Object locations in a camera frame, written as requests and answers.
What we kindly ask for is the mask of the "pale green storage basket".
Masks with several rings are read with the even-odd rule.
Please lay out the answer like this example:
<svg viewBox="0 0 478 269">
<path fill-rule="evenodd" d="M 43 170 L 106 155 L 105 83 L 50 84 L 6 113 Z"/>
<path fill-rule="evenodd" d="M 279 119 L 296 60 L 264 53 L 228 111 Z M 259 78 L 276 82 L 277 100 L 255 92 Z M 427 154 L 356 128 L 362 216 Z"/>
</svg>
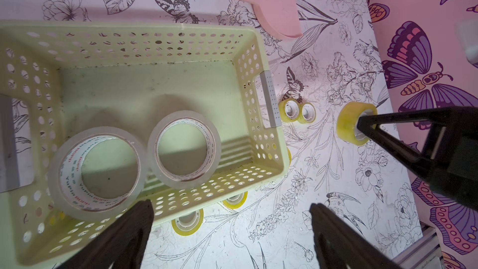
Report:
<svg viewBox="0 0 478 269">
<path fill-rule="evenodd" d="M 276 181 L 290 166 L 265 45 L 251 27 L 3 21 L 1 93 L 28 106 L 36 174 L 1 195 L 4 269 L 53 265 L 113 222 L 64 215 L 47 190 L 54 154 L 88 128 L 146 141 L 168 113 L 191 110 L 218 129 L 220 163 L 197 188 L 174 190 L 148 171 L 139 198 L 154 201 L 157 224 Z"/>
</svg>

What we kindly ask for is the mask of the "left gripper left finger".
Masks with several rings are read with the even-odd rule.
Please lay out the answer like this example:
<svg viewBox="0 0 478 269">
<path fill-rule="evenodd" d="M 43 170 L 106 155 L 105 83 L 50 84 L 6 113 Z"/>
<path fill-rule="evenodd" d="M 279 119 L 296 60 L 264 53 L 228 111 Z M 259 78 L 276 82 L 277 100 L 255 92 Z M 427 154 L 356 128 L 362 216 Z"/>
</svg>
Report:
<svg viewBox="0 0 478 269">
<path fill-rule="evenodd" d="M 154 221 L 150 200 L 139 201 L 61 269 L 139 269 Z"/>
</svg>

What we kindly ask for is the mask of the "large transparent tape roll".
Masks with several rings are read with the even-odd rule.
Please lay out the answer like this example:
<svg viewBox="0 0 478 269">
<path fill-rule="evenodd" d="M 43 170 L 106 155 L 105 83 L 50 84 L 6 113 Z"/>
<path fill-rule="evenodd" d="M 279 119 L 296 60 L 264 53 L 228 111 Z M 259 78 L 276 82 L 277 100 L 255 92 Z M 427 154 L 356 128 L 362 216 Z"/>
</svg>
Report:
<svg viewBox="0 0 478 269">
<path fill-rule="evenodd" d="M 79 220 L 99 221 L 135 201 L 147 172 L 142 141 L 119 128 L 96 127 L 74 135 L 56 151 L 48 186 L 61 211 Z"/>
<path fill-rule="evenodd" d="M 173 189 L 191 189 L 207 182 L 221 156 L 214 124 L 200 113 L 183 110 L 164 117 L 148 141 L 148 158 L 156 177 Z"/>
</svg>

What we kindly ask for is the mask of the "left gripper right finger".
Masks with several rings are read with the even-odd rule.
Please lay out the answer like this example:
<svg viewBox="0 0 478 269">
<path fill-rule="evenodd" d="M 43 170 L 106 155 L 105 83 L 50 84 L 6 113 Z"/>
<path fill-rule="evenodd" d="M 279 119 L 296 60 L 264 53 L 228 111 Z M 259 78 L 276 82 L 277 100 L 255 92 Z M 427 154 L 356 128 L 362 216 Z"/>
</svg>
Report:
<svg viewBox="0 0 478 269">
<path fill-rule="evenodd" d="M 321 269 L 398 269 L 323 204 L 311 204 L 314 249 Z"/>
</svg>

